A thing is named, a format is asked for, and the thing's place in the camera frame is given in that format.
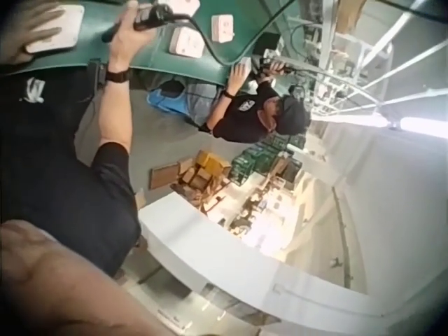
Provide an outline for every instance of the hat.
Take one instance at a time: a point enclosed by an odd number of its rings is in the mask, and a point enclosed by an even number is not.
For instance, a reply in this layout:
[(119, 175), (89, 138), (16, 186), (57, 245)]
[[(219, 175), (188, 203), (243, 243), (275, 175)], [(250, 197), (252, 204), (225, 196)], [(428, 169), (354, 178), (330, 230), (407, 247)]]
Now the hat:
[(276, 117), (276, 132), (280, 135), (304, 134), (311, 122), (302, 100), (292, 96), (280, 99), (280, 112)]

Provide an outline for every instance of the shirt logo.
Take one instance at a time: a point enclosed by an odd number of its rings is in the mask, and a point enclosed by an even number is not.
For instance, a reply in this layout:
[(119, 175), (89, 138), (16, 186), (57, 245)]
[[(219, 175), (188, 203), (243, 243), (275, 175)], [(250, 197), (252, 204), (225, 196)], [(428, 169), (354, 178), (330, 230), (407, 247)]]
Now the shirt logo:
[(241, 104), (238, 110), (246, 112), (247, 110), (250, 110), (253, 105), (255, 105), (255, 102), (253, 100), (247, 100), (243, 104)]
[(24, 99), (31, 104), (43, 103), (42, 91), (44, 86), (45, 82), (43, 80), (30, 78), (27, 81), (27, 91)]

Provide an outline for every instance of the white square object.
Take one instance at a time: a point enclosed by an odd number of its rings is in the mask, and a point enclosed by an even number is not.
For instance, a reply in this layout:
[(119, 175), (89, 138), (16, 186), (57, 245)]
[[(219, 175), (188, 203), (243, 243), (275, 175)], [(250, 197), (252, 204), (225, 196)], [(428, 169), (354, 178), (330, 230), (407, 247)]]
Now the white square object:
[(239, 61), (239, 64), (243, 64), (246, 69), (246, 77), (249, 76), (250, 72), (252, 71), (252, 59), (250, 57), (243, 57)]
[(200, 0), (158, 0), (160, 5), (168, 5), (174, 14), (193, 16), (201, 6)]
[(174, 29), (169, 51), (175, 55), (201, 58), (205, 42), (201, 34), (188, 27)]
[(225, 43), (233, 40), (233, 15), (213, 15), (211, 17), (211, 40)]
[(74, 47), (79, 39), (81, 24), (84, 18), (84, 6), (61, 5), (55, 11), (64, 9), (65, 13), (52, 21), (35, 28), (36, 31), (61, 27), (62, 31), (58, 35), (47, 38), (43, 41), (33, 42), (26, 46), (28, 53), (39, 53), (41, 51), (66, 49)]

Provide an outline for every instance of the electric screwdriver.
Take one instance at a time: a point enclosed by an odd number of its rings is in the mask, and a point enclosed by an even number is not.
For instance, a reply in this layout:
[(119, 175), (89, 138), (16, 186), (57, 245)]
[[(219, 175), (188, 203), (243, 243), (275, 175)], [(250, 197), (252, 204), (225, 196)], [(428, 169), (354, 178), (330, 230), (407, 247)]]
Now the electric screwdriver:
[[(177, 20), (190, 19), (188, 15), (174, 14), (168, 5), (154, 5), (150, 8), (141, 8), (134, 21), (134, 29), (141, 32), (173, 23)], [(118, 31), (120, 23), (107, 29), (102, 35), (101, 40), (110, 43)]]

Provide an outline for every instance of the workbench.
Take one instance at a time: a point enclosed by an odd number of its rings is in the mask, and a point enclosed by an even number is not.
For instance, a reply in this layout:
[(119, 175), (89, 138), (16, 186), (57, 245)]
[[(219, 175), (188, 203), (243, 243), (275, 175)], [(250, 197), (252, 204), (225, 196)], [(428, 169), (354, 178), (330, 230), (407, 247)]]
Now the workbench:
[[(120, 4), (101, 3), (101, 1), (77, 1), (76, 3), (85, 7), (77, 46), (67, 51), (37, 57), (18, 72), (85, 66), (91, 59), (107, 62), (109, 48), (101, 41), (101, 35), (113, 25), (123, 7)], [(269, 20), (270, 15), (266, 7), (261, 5), (260, 0), (202, 1), (194, 18), (207, 36), (211, 36), (211, 16), (217, 14), (232, 14), (234, 17), (233, 41), (222, 44), (213, 43), (216, 52), (227, 61), (232, 61), (239, 55)], [(182, 57), (168, 52), (174, 27), (169, 25), (160, 28), (157, 41), (144, 48), (135, 57), (132, 67), (225, 84), (228, 67), (217, 63), (207, 49), (204, 50), (204, 55), (200, 59)]]

